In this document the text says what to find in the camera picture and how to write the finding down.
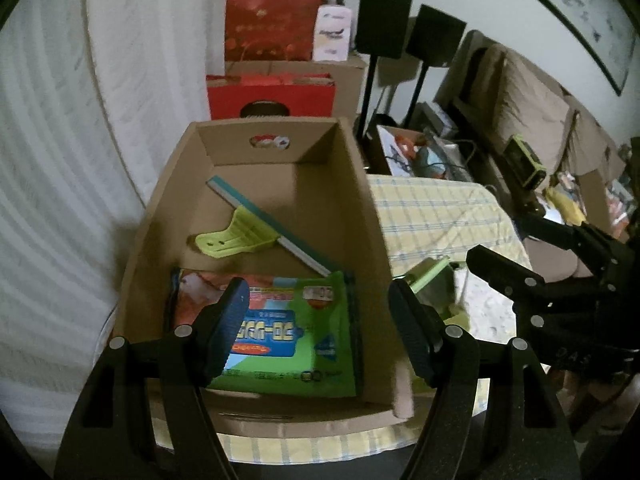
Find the green teal squeegee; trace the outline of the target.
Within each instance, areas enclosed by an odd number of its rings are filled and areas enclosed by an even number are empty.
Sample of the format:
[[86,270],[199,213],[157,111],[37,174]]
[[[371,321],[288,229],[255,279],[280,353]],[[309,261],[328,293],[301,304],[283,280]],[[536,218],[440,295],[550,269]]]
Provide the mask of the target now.
[[194,236],[194,245],[203,255],[221,259],[254,254],[280,245],[321,276],[329,276],[337,270],[328,258],[288,232],[275,218],[258,208],[222,177],[213,176],[206,184],[233,207],[233,214],[224,230]]

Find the white floral cloth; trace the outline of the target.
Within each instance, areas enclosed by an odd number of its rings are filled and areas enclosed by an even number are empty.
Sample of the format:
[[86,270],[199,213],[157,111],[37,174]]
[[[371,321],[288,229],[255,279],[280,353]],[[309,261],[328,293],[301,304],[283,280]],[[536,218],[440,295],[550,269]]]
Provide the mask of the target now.
[[478,340],[504,344],[516,335],[513,301],[493,290],[465,266],[454,270],[454,307]]

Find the yellow cloth on sofa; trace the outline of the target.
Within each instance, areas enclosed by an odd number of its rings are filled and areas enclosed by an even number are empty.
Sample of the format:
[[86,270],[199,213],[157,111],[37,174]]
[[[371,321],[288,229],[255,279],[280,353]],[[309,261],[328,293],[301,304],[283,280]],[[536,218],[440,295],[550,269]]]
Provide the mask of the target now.
[[544,197],[560,212],[563,221],[570,226],[581,226],[587,221],[578,203],[557,188],[546,188]]

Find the yellow plaid cloth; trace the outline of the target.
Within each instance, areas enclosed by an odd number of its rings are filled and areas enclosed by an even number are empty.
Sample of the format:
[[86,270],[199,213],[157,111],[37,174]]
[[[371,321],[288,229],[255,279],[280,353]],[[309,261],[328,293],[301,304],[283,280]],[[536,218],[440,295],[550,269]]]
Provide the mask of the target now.
[[[481,185],[435,179],[369,177],[368,183],[390,270],[398,276],[426,257],[462,262],[469,249],[484,245],[523,266],[524,246],[495,196]],[[465,318],[454,308],[454,319]],[[221,436],[228,459],[258,466],[294,466],[356,460],[406,448],[418,440],[434,390],[412,382],[414,414],[406,422],[320,438]]]

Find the green black radio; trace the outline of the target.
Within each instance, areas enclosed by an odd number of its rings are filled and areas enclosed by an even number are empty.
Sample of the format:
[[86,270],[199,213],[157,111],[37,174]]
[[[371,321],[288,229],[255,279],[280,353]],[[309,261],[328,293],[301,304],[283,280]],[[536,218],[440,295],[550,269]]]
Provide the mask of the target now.
[[506,160],[516,180],[525,191],[533,191],[544,182],[547,168],[539,157],[519,134],[511,136],[506,142],[502,157]]

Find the open cardboard box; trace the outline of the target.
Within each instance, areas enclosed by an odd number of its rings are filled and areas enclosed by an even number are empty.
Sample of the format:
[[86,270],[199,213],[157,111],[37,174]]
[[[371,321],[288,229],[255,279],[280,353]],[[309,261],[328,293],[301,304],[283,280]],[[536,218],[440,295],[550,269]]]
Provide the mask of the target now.
[[236,287],[243,303],[221,354],[168,354],[169,376],[200,387],[223,434],[353,434],[414,412],[391,281],[341,119],[196,122],[146,207],[115,332],[133,344],[193,332]]

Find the box of clutter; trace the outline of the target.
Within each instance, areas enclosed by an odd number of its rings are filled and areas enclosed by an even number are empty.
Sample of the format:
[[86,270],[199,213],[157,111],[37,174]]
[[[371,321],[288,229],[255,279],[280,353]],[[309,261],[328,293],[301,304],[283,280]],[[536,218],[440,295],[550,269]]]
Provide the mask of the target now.
[[473,141],[456,141],[458,128],[437,103],[419,103],[407,128],[375,114],[366,133],[368,174],[472,182]]

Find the red box with hole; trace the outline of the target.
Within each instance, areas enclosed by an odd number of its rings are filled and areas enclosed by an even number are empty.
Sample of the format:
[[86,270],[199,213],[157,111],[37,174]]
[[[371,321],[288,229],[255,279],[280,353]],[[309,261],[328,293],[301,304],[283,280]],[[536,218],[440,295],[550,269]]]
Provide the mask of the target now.
[[208,76],[206,90],[213,120],[330,117],[336,93],[329,74]]

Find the black speaker right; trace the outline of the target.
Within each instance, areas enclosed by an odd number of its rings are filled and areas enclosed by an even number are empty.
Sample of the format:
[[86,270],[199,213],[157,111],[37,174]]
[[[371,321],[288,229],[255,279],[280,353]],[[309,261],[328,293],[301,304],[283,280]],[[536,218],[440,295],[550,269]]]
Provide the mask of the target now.
[[411,124],[428,70],[431,67],[443,68],[449,65],[458,50],[465,29],[465,21],[432,6],[420,6],[406,45],[406,53],[420,61],[420,72],[402,123],[404,128]]

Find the black speaker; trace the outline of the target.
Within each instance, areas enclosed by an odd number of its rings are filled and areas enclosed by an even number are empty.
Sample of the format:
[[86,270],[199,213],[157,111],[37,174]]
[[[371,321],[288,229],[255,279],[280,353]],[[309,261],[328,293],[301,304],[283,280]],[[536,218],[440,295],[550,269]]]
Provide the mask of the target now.
[[369,57],[356,139],[366,132],[374,76],[380,58],[399,60],[404,50],[412,0],[359,0],[355,47]]
[[465,21],[432,6],[420,6],[406,45],[406,53],[420,61],[420,72],[402,123],[404,128],[411,124],[428,70],[431,67],[443,68],[449,65],[458,50],[465,29]]

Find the large brown cardboard box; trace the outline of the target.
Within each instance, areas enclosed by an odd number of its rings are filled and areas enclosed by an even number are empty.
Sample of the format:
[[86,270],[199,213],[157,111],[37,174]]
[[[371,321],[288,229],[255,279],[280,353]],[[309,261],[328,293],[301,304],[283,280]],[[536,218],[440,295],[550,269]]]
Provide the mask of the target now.
[[344,117],[353,125],[359,114],[362,85],[368,64],[351,54],[345,62],[314,61],[238,61],[226,63],[228,76],[329,74],[335,84],[333,117]]

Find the black speaker left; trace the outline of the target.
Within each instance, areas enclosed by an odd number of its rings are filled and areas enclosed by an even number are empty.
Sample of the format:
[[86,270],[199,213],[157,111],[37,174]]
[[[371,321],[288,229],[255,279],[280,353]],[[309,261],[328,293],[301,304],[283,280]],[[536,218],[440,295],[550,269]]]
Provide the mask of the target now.
[[380,58],[399,60],[404,50],[412,0],[359,0],[355,47],[369,57],[356,139],[366,132],[374,76]]

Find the small white pink box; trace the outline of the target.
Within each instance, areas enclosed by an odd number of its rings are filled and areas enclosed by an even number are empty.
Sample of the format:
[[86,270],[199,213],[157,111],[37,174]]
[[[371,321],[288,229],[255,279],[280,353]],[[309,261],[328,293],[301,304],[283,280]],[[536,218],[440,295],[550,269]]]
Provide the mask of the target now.
[[352,36],[352,10],[337,4],[319,6],[314,24],[314,62],[345,62]]

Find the red gift bag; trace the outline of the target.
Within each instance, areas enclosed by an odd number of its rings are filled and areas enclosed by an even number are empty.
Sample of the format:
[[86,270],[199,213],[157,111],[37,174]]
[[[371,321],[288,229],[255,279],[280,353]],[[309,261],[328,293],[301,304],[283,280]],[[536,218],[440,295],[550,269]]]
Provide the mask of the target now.
[[224,59],[309,61],[321,0],[227,0]]

